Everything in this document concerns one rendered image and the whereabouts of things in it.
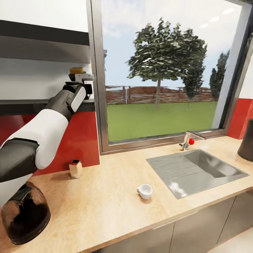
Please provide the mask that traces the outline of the coffee cup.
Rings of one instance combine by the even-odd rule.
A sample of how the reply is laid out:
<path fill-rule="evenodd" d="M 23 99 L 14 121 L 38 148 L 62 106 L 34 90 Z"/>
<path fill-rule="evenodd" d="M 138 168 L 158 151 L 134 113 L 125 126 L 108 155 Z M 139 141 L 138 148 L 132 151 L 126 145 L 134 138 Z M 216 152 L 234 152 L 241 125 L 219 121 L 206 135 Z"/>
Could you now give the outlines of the coffee cup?
<path fill-rule="evenodd" d="M 140 187 L 138 187 L 137 192 L 141 194 L 143 199 L 147 200 L 152 195 L 152 188 L 147 184 L 143 184 Z"/>

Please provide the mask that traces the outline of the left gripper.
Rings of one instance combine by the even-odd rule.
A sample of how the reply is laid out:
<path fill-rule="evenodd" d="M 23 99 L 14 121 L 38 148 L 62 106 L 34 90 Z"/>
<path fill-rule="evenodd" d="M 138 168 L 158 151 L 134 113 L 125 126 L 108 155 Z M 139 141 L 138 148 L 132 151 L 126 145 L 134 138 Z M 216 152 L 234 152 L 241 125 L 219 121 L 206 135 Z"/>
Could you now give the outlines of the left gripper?
<path fill-rule="evenodd" d="M 91 84 L 82 84 L 80 83 L 81 86 L 83 86 L 86 90 L 86 94 L 92 94 L 92 85 Z"/>

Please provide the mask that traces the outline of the bottle of coffee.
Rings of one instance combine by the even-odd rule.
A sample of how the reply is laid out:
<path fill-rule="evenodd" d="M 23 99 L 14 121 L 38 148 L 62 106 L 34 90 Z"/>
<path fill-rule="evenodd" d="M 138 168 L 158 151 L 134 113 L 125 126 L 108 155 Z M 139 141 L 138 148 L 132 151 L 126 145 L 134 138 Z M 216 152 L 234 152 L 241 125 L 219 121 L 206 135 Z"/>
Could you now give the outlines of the bottle of coffee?
<path fill-rule="evenodd" d="M 72 82 L 75 82 L 75 74 L 86 74 L 86 71 L 83 71 L 82 67 L 73 67 L 70 69 L 69 78 Z M 86 84 L 86 81 L 83 81 L 83 84 Z M 91 94 L 86 95 L 84 100 L 89 100 Z"/>

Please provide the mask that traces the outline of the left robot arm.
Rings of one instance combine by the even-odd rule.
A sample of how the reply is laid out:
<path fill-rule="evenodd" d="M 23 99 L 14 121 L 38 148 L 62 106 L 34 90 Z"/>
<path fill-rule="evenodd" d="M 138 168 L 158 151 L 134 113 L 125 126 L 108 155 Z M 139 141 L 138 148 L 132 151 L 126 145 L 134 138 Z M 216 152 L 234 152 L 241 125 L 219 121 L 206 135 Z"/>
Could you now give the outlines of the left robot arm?
<path fill-rule="evenodd" d="M 86 95 L 92 94 L 92 74 L 75 74 L 29 123 L 0 147 L 0 209 L 38 170 L 48 167 L 64 132 Z"/>

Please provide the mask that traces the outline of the electric kettle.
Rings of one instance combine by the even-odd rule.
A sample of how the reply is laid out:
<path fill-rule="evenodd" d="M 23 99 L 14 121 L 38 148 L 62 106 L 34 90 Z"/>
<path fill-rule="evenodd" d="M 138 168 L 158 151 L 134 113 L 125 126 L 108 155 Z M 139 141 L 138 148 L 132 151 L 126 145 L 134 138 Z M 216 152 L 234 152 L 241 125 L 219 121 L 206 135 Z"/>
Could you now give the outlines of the electric kettle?
<path fill-rule="evenodd" d="M 42 191 L 27 181 L 1 208 L 1 217 L 11 243 L 22 245 L 42 233 L 51 212 Z"/>

